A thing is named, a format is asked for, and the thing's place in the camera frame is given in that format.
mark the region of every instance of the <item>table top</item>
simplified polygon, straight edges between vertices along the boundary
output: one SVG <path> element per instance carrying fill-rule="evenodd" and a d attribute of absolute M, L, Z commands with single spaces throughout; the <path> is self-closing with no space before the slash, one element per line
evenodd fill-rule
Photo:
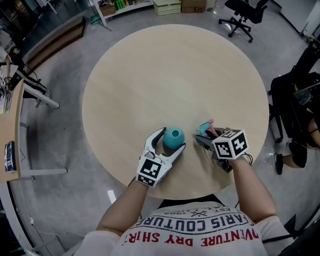
<path fill-rule="evenodd" d="M 185 150 L 148 194 L 184 200 L 234 182 L 233 173 L 214 166 L 195 142 L 198 126 L 214 119 L 215 127 L 244 129 L 255 159 L 269 108 L 262 79 L 240 49 L 211 31 L 170 24 L 130 34 L 101 57 L 86 84 L 82 119 L 95 156 L 125 185 L 135 177 L 151 133 L 183 129 Z"/>
<path fill-rule="evenodd" d="M 19 147 L 18 129 L 21 111 L 21 97 L 23 93 L 23 80 L 13 90 L 10 112 L 6 115 L 0 114 L 0 183 L 19 179 Z M 14 153 L 16 159 L 16 171 L 5 172 L 5 145 L 14 142 Z"/>

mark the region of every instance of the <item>teal sphere with hole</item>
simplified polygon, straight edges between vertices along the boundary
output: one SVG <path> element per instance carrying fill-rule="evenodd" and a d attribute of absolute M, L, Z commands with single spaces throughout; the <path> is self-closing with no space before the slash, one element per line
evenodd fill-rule
<path fill-rule="evenodd" d="M 178 127 L 169 127 L 164 132 L 164 144 L 170 149 L 177 149 L 185 143 L 185 133 Z"/>

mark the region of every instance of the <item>white t-shirt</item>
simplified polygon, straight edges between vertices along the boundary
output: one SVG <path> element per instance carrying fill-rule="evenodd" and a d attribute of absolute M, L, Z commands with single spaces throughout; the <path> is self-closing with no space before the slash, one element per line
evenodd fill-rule
<path fill-rule="evenodd" d="M 5 62 L 5 58 L 7 55 L 8 55 L 8 53 L 5 51 L 5 49 L 2 46 L 0 46 L 0 62 Z M 16 73 L 17 69 L 18 69 L 17 65 L 13 65 L 13 64 L 10 65 L 10 77 L 11 78 Z M 0 78 L 4 79 L 6 77 L 7 77 L 7 65 L 0 66 Z"/>
<path fill-rule="evenodd" d="M 154 211 L 122 236 L 109 231 L 88 233 L 75 256 L 277 256 L 292 238 L 278 217 L 254 224 L 235 208 L 217 202 L 193 202 Z"/>

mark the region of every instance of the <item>shirt sleeve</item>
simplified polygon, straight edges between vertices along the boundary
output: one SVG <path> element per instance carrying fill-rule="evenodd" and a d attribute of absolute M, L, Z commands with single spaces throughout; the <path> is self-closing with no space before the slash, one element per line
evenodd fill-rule
<path fill-rule="evenodd" d="M 88 233 L 74 256 L 109 256 L 120 236 L 109 231 Z"/>
<path fill-rule="evenodd" d="M 266 218 L 256 224 L 256 226 L 260 231 L 262 241 L 289 235 L 277 216 Z M 294 239 L 290 237 L 279 241 L 264 243 L 263 245 L 269 256 L 277 256 L 293 242 Z"/>
<path fill-rule="evenodd" d="M 4 62 L 5 61 L 5 58 L 7 57 L 8 53 L 6 52 L 6 50 L 0 46 L 0 59 L 1 59 L 1 62 Z"/>

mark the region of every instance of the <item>black pants with white stripe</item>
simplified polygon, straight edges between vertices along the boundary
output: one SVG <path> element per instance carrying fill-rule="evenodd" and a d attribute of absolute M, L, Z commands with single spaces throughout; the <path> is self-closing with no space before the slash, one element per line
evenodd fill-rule
<path fill-rule="evenodd" d="M 21 81 L 21 79 L 24 79 L 24 82 L 28 86 L 30 86 L 32 89 L 38 90 L 42 94 L 45 94 L 48 91 L 48 89 L 37 80 L 28 76 L 27 73 L 24 71 L 23 67 L 24 67 L 23 65 L 19 66 L 16 72 L 14 73 L 13 77 L 11 78 L 12 90 Z M 26 91 L 24 92 L 23 97 L 25 99 L 28 99 L 28 98 L 36 99 L 35 96 L 31 95 L 29 92 L 26 92 Z"/>

